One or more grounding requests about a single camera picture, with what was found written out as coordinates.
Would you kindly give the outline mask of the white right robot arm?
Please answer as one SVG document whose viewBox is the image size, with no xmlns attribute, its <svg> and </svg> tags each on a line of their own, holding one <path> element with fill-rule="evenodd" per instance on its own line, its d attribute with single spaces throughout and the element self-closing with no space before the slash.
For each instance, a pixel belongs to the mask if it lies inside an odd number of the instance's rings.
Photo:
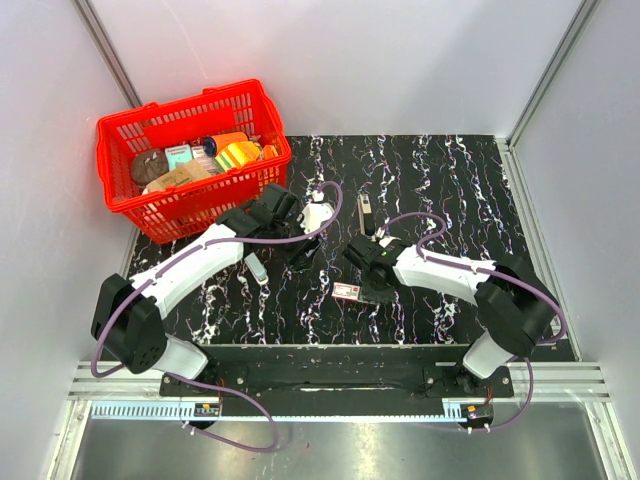
<svg viewBox="0 0 640 480">
<path fill-rule="evenodd" d="M 422 288 L 461 299 L 476 308 L 484 332 L 473 341 L 445 385 L 477 396 L 491 376 L 513 358 L 528 359 L 554 319 L 566 321 L 558 301 L 519 257 L 473 260 L 429 252 L 394 237 L 354 237 L 343 256 L 374 292 Z"/>
</svg>

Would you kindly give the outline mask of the dark stapler magazine part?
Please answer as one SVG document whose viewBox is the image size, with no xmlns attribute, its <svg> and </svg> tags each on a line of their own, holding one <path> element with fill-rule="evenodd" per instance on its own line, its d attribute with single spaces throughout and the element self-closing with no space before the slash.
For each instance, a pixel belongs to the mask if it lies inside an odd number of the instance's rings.
<svg viewBox="0 0 640 480">
<path fill-rule="evenodd" d="M 358 195 L 357 207 L 361 233 L 367 237 L 373 237 L 375 235 L 375 221 L 368 194 Z"/>
</svg>

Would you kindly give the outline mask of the staple box with tray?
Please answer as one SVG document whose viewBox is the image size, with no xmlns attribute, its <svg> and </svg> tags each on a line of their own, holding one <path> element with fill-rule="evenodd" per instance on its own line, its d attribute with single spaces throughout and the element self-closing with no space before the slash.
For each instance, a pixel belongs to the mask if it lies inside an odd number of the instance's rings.
<svg viewBox="0 0 640 480">
<path fill-rule="evenodd" d="M 361 287 L 358 285 L 335 282 L 332 297 L 338 300 L 359 302 L 361 300 Z"/>
</svg>

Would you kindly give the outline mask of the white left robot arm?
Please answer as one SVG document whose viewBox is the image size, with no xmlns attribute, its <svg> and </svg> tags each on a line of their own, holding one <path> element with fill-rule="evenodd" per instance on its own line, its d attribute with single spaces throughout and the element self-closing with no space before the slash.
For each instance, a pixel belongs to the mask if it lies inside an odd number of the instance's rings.
<svg viewBox="0 0 640 480">
<path fill-rule="evenodd" d="M 126 279 L 119 274 L 101 285 L 91 334 L 133 374 L 154 369 L 182 376 L 195 395 L 217 381 L 207 354 L 194 343 L 166 332 L 167 315 L 207 279 L 247 261 L 258 247 L 271 247 L 294 268 L 308 263 L 320 243 L 318 230 L 334 213 L 316 192 L 311 202 L 278 184 L 261 196 L 223 212 L 198 238 L 157 266 Z"/>
</svg>

